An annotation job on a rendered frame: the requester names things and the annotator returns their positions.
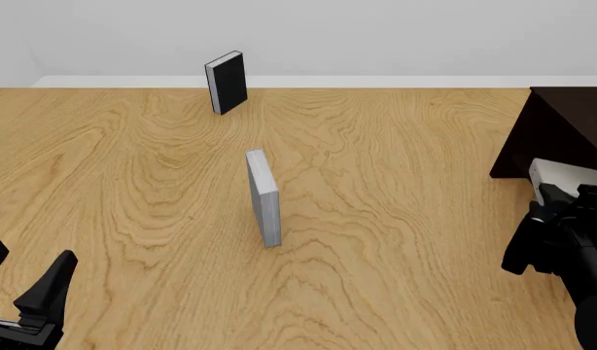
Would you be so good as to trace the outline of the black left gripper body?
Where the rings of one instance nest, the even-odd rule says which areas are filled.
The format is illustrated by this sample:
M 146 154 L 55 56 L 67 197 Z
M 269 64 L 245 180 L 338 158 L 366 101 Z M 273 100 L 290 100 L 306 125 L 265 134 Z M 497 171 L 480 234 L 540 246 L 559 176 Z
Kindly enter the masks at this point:
M 63 337 L 63 324 L 62 315 L 50 318 L 41 327 L 0 319 L 0 350 L 56 350 Z

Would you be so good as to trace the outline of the grey hardcover book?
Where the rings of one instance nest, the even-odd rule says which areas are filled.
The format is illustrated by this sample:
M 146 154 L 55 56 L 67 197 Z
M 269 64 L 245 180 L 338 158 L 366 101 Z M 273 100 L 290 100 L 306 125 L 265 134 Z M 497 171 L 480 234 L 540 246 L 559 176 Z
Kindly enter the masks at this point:
M 281 244 L 279 191 L 262 149 L 245 153 L 252 206 L 264 247 Z

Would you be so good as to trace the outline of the dark brown wooden cabinet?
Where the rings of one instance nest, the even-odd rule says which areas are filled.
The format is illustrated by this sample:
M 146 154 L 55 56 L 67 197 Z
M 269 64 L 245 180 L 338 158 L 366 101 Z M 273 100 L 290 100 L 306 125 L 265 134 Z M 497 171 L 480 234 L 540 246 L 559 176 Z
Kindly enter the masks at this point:
M 529 177 L 533 159 L 597 170 L 597 87 L 531 87 L 489 173 Z

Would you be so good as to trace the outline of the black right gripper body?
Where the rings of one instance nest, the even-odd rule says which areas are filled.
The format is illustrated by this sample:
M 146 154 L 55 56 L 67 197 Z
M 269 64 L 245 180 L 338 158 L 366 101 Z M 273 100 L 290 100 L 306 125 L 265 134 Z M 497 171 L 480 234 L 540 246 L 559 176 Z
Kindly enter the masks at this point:
M 574 244 L 564 229 L 551 223 L 555 216 L 540 203 L 530 203 L 504 252 L 502 270 L 522 275 L 531 265 L 539 273 L 559 275 L 559 259 Z

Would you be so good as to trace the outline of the black hardcover book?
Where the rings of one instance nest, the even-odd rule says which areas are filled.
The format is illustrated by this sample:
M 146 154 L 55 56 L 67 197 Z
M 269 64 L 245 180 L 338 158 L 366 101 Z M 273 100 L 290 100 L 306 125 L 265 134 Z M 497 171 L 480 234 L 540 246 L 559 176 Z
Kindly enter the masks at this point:
M 204 68 L 214 113 L 222 116 L 247 100 L 242 52 L 229 52 Z

